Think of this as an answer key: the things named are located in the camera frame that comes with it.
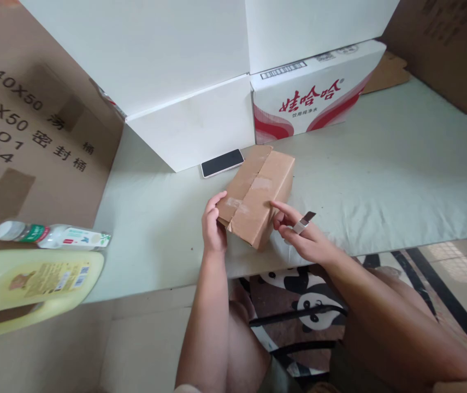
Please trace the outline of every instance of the yellow bottle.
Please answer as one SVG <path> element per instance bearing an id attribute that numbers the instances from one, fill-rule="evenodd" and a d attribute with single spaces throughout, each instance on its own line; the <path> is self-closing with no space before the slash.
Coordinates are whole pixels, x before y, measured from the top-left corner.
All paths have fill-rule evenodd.
<path id="1" fill-rule="evenodd" d="M 97 252 L 1 250 L 0 334 L 78 306 L 97 282 L 103 265 L 104 257 Z"/>

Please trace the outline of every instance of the white cardboard box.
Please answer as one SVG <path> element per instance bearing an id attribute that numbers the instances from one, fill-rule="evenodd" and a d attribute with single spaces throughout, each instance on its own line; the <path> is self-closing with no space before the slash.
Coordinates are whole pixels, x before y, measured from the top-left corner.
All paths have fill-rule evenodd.
<path id="1" fill-rule="evenodd" d="M 399 0 L 246 0 L 250 74 L 383 34 Z"/>
<path id="2" fill-rule="evenodd" d="M 255 144 L 250 76 L 245 74 L 126 118 L 175 171 Z"/>
<path id="3" fill-rule="evenodd" d="M 127 114 L 249 71 L 244 0 L 22 0 Z"/>
<path id="4" fill-rule="evenodd" d="M 369 40 L 252 75 L 257 144 L 344 121 L 385 49 Z"/>

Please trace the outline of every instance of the hand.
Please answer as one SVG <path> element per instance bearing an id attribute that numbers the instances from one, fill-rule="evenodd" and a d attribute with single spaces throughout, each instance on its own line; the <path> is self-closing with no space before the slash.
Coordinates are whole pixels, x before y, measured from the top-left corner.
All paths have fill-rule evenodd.
<path id="1" fill-rule="evenodd" d="M 202 215 L 202 237 L 204 239 L 204 254 L 215 252 L 225 254 L 226 252 L 226 230 L 217 221 L 218 209 L 215 205 L 226 196 L 226 191 L 220 192 L 212 197 L 206 204 Z"/>
<path id="2" fill-rule="evenodd" d="M 270 201 L 279 212 L 273 218 L 273 228 L 287 240 L 304 259 L 320 265 L 335 261 L 342 250 L 338 249 L 321 232 L 317 225 L 309 223 L 300 235 L 289 227 L 295 226 L 304 216 L 291 206 L 282 202 Z"/>

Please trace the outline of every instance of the panda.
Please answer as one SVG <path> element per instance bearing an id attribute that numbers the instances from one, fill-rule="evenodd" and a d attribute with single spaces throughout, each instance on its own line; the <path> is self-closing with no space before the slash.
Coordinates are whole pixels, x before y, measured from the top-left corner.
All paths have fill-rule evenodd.
<path id="1" fill-rule="evenodd" d="M 314 285 L 308 292 L 303 294 L 298 301 L 292 302 L 292 308 L 300 311 L 308 308 L 317 307 L 320 305 L 325 306 L 338 306 L 346 309 L 336 299 L 335 295 L 327 296 L 332 291 L 326 284 Z M 326 313 L 312 314 L 305 317 L 300 317 L 303 323 L 303 332 L 309 333 L 313 330 L 324 330 L 332 325 L 344 325 L 346 317 L 339 311 L 328 311 Z"/>
<path id="2" fill-rule="evenodd" d="M 263 273 L 258 281 L 260 284 L 266 282 L 274 287 L 286 289 L 299 295 L 312 285 L 325 283 L 321 277 L 311 274 L 308 266 Z"/>

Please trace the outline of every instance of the floor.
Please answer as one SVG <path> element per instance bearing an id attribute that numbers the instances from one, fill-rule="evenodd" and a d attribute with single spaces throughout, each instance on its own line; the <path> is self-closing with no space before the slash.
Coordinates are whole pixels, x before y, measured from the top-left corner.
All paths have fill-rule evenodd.
<path id="1" fill-rule="evenodd" d="M 467 240 L 419 249 L 467 310 Z M 0 336 L 0 391 L 172 391 L 194 292 L 185 287 L 82 305 Z"/>

